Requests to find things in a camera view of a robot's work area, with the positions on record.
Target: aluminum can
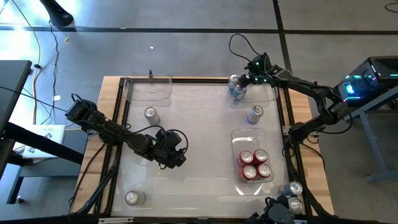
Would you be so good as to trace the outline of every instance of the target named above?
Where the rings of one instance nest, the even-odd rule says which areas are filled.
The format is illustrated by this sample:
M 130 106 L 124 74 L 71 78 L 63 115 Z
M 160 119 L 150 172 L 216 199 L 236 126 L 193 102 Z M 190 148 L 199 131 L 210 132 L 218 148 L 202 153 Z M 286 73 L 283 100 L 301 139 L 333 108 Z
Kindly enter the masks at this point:
M 140 190 L 130 190 L 127 192 L 125 199 L 128 205 L 142 205 L 145 202 L 146 195 Z
M 289 211 L 293 213 L 294 215 L 301 214 L 304 209 L 304 204 L 303 202 L 298 199 L 297 197 L 291 197 L 288 199 L 289 203 Z
M 232 93 L 234 91 L 237 83 L 238 83 L 238 75 L 232 74 L 228 78 L 229 93 Z
M 239 156 L 236 158 L 236 164 L 238 167 L 244 167 L 246 165 L 251 164 L 253 161 L 253 154 L 247 150 L 243 150 L 239 153 Z
M 254 179 L 257 176 L 257 171 L 254 166 L 244 166 L 239 174 L 238 174 L 238 180 L 240 182 L 249 182 L 250 180 Z
M 268 153 L 263 149 L 256 149 L 253 153 L 253 164 L 258 165 L 264 163 L 268 159 Z
M 144 112 L 144 116 L 148 120 L 148 123 L 150 125 L 159 125 L 160 124 L 160 117 L 155 108 L 153 108 L 153 107 L 146 108 L 145 112 Z
M 299 182 L 293 181 L 281 186 L 280 192 L 284 195 L 299 195 L 303 192 L 303 186 Z
M 272 174 L 271 167 L 267 164 L 260 164 L 256 167 L 257 176 L 260 178 L 267 178 Z
M 264 110 L 261 106 L 253 106 L 250 113 L 248 114 L 247 121 L 249 124 L 257 124 L 264 114 Z

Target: concrete floor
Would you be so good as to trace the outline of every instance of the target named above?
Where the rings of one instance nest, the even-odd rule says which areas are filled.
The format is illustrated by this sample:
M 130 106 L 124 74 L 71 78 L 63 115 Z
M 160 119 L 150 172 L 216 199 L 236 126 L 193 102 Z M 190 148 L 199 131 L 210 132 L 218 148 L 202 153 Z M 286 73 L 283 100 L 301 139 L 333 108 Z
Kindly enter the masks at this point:
M 77 27 L 123 28 L 211 28 L 276 29 L 272 0 L 58 0 L 71 14 Z M 283 0 L 280 11 L 285 29 L 296 30 L 397 30 L 398 14 L 384 9 L 389 0 Z M 49 17 L 38 2 L 16 1 L 33 26 L 48 27 Z M 376 17 L 368 16 L 372 12 Z M 8 2 L 0 14 L 0 26 L 15 30 L 0 31 L 0 59 L 37 60 L 37 45 L 31 32 L 23 31 L 23 17 Z M 231 34 L 206 33 L 114 33 L 56 32 L 59 45 L 56 106 L 67 109 L 71 93 L 96 101 L 105 75 L 146 75 L 169 72 L 178 76 L 227 76 L 243 73 L 246 62 L 231 55 Z M 51 102 L 55 42 L 50 32 L 37 32 L 41 45 L 41 66 L 37 80 L 37 97 Z M 272 63 L 284 66 L 278 34 L 246 34 L 258 51 L 269 53 Z M 69 37 L 69 44 L 64 42 Z M 397 55 L 396 35 L 287 35 L 287 47 L 294 75 L 320 84 L 334 86 L 366 57 Z M 253 57 L 242 39 L 233 42 L 237 52 Z M 31 91 L 32 76 L 25 88 Z M 38 106 L 38 122 L 47 115 Z M 31 123 L 31 116 L 18 111 L 32 111 L 32 100 L 20 97 L 12 121 Z M 381 118 L 372 118 L 375 124 Z M 68 124 L 56 111 L 53 124 Z M 343 129 L 345 124 L 330 127 Z M 369 184 L 364 177 L 377 172 L 369 143 L 359 123 L 338 136 L 321 136 L 326 176 L 335 212 L 344 218 L 382 222 L 398 220 L 397 182 L 390 180 Z M 396 151 L 386 152 L 396 158 Z M 6 205 L 17 167 L 9 165 L 0 181 L 0 220 L 61 215 L 67 210 L 76 178 L 29 178 L 20 194 L 27 203 Z

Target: metal stand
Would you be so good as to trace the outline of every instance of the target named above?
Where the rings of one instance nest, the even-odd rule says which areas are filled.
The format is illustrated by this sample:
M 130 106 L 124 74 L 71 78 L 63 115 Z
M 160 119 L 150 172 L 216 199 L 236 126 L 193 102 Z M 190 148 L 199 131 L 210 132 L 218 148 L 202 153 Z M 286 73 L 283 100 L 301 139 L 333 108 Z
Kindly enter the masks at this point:
M 367 111 L 378 109 L 380 106 L 385 105 L 386 103 L 390 102 L 391 100 L 397 97 L 398 97 L 398 86 L 394 87 L 393 89 L 389 90 L 387 93 L 382 94 L 381 96 L 377 97 L 376 99 L 370 101 L 366 105 L 360 107 L 359 109 L 351 113 L 353 119 L 358 116 L 361 118 L 366 135 L 368 136 L 369 142 L 371 144 L 372 151 L 374 153 L 374 156 L 376 157 L 377 164 L 381 170 L 381 172 L 378 174 L 367 176 L 366 180 L 369 182 L 398 178 L 398 170 L 388 170 L 386 163 L 384 162 L 383 156 L 381 154 L 381 151 L 379 149 L 379 146 L 376 142 L 377 137 L 373 134 L 366 115 Z

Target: silver can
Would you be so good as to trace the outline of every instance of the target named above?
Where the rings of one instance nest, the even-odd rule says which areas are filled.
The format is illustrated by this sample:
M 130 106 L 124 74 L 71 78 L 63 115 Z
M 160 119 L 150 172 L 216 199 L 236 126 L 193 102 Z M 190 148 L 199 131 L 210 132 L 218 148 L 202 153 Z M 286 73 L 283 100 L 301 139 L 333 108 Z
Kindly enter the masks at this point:
M 257 166 L 257 175 L 260 178 L 267 178 L 272 174 L 271 167 L 269 167 L 267 164 L 260 164 Z
M 254 168 L 253 166 L 244 166 L 238 174 L 238 180 L 240 182 L 245 183 L 254 179 L 256 176 L 257 176 L 256 168 Z
M 148 120 L 148 123 L 150 125 L 159 125 L 160 124 L 160 117 L 155 108 L 153 108 L 153 107 L 146 108 L 145 112 L 144 112 L 144 116 Z
M 280 192 L 284 195 L 299 195 L 303 192 L 303 186 L 299 182 L 293 181 L 281 186 Z
M 139 190 L 130 190 L 127 192 L 125 199 L 128 205 L 142 205 L 145 202 L 146 195 L 144 192 Z
M 264 110 L 262 109 L 261 106 L 253 106 L 251 109 L 250 113 L 248 114 L 247 121 L 249 124 L 257 124 L 261 118 L 261 116 L 264 114 Z
M 263 149 L 256 149 L 253 153 L 254 164 L 262 164 L 268 159 L 268 153 Z
M 289 203 L 289 211 L 294 214 L 294 215 L 298 215 L 301 214 L 303 212 L 304 209 L 304 204 L 303 202 L 298 199 L 297 197 L 291 197 L 288 199 L 288 203 Z
M 232 93 L 234 91 L 237 83 L 238 83 L 238 75 L 232 74 L 228 78 L 229 93 Z

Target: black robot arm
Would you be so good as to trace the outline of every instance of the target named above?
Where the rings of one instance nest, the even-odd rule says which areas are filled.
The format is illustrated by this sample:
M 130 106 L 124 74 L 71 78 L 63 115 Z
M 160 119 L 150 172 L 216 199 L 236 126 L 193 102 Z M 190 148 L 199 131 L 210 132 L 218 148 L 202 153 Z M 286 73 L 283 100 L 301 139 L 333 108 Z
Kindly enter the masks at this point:
M 294 77 L 288 70 L 272 65 L 266 53 L 255 57 L 245 69 L 249 70 L 248 74 L 241 75 L 238 79 L 241 87 L 268 83 L 272 87 L 290 88 L 303 93 L 317 103 L 319 116 L 306 123 L 295 123 L 289 129 L 287 139 L 290 145 L 302 142 L 313 131 L 323 131 L 324 125 L 336 124 L 349 113 L 348 105 L 341 100 L 335 89 Z M 329 107 L 326 107 L 326 99 L 332 102 Z
M 104 143 L 115 146 L 123 141 L 136 154 L 149 161 L 155 160 L 168 168 L 179 167 L 185 162 L 184 154 L 187 148 L 176 151 L 175 147 L 181 142 L 181 138 L 175 131 L 166 131 L 161 126 L 150 126 L 160 128 L 155 137 L 140 134 L 140 131 L 131 132 L 98 111 L 95 103 L 83 100 L 76 94 L 72 94 L 72 99 L 74 103 L 65 114 L 67 119 L 80 125 L 85 132 L 97 131 Z

